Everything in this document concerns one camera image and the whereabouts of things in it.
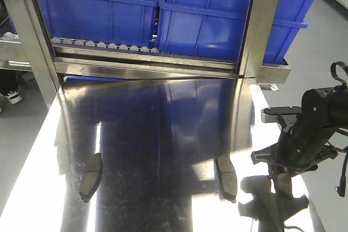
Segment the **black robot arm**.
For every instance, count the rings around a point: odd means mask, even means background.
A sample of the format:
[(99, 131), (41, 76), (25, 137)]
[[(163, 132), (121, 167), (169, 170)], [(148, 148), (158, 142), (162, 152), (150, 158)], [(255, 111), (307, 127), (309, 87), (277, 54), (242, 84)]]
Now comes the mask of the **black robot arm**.
[(301, 106), (268, 107), (261, 110), (263, 123), (278, 123), (278, 141), (251, 153), (253, 164), (268, 165), (275, 190), (285, 198), (293, 196), (291, 179), (316, 171), (319, 163), (335, 159), (339, 149), (329, 143), (335, 133), (347, 135), (347, 89), (311, 89), (302, 96)]

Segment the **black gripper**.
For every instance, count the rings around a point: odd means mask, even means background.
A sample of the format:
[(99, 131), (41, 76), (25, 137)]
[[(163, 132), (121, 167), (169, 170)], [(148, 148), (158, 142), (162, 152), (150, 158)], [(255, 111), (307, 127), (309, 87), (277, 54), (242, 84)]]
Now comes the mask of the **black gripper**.
[(264, 162), (274, 170), (272, 179), (276, 196), (293, 198), (289, 172), (315, 171), (326, 159), (338, 153), (327, 142), (338, 130), (335, 126), (315, 126), (298, 119), (288, 131), (282, 131), (278, 142), (251, 153), (253, 164)]

